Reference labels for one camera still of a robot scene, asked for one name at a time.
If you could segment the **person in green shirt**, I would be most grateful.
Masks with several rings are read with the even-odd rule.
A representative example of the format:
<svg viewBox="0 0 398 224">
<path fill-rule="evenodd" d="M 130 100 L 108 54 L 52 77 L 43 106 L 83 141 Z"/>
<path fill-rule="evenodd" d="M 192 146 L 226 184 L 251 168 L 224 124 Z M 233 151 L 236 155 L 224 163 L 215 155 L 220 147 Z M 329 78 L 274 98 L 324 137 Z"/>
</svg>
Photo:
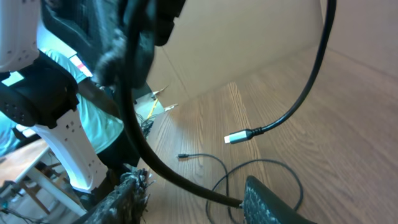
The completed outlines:
<svg viewBox="0 0 398 224">
<path fill-rule="evenodd" d="M 48 49 L 44 53 L 69 71 L 76 80 L 76 96 L 79 101 L 77 108 L 81 124 L 102 163 L 110 169 L 117 169 L 123 164 L 137 166 L 139 154 L 133 152 L 130 155 L 125 151 L 129 141 L 114 100 L 82 73 L 68 57 L 56 50 Z"/>
</svg>

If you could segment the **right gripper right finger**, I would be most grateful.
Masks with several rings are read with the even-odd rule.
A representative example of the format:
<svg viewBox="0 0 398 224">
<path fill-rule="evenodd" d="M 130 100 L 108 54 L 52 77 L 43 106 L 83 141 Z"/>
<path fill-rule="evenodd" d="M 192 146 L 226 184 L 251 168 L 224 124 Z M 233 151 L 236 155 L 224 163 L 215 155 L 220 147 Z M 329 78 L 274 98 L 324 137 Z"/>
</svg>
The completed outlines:
<svg viewBox="0 0 398 224">
<path fill-rule="evenodd" d="M 251 175 L 246 179 L 242 208 L 248 224 L 313 224 Z"/>
</svg>

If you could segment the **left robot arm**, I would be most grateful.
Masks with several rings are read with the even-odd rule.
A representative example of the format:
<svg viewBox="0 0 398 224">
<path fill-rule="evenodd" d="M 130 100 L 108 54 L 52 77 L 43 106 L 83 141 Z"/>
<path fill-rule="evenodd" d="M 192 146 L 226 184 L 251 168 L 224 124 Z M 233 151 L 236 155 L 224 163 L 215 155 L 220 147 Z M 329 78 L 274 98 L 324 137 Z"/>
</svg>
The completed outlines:
<svg viewBox="0 0 398 224">
<path fill-rule="evenodd" d="M 112 9 L 122 42 L 111 39 L 97 50 L 95 79 L 123 84 L 126 91 L 142 87 L 155 48 L 167 43 L 183 1 L 128 1 Z M 19 72 L 23 80 L 1 86 L 1 111 L 31 127 L 58 157 L 71 185 L 80 192 L 98 190 L 108 168 L 94 153 L 78 117 L 78 84 L 70 72 L 37 47 L 40 1 L 1 2 L 1 78 Z"/>
</svg>

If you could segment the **white wooden furniture frame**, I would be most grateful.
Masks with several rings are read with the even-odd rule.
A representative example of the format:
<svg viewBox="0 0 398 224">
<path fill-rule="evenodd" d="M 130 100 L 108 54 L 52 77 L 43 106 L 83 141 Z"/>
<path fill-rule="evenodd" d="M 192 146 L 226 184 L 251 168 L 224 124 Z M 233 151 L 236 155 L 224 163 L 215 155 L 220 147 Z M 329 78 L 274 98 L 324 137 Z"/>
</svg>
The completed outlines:
<svg viewBox="0 0 398 224">
<path fill-rule="evenodd" d="M 61 188 L 61 183 L 68 183 L 67 173 L 61 172 L 55 181 L 52 181 L 35 166 L 41 158 L 50 151 L 47 143 L 43 139 L 34 141 L 12 153 L 1 157 L 1 185 L 12 182 L 20 185 L 33 201 L 46 213 L 50 211 L 32 193 L 31 189 L 22 182 L 24 177 L 28 177 L 37 183 L 40 188 L 46 190 L 50 195 L 57 199 L 64 206 L 69 208 L 78 216 L 83 216 L 87 211 L 83 208 L 77 197 Z"/>
</svg>

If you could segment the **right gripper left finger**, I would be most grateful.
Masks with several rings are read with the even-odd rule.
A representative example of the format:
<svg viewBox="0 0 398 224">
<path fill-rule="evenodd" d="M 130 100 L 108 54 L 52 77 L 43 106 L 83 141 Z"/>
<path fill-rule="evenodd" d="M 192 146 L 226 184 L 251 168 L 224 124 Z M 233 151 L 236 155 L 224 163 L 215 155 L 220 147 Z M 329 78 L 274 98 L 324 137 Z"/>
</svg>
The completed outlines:
<svg viewBox="0 0 398 224">
<path fill-rule="evenodd" d="M 140 223 L 149 199 L 147 179 L 148 171 L 145 169 L 123 174 L 121 184 L 73 224 Z"/>
</svg>

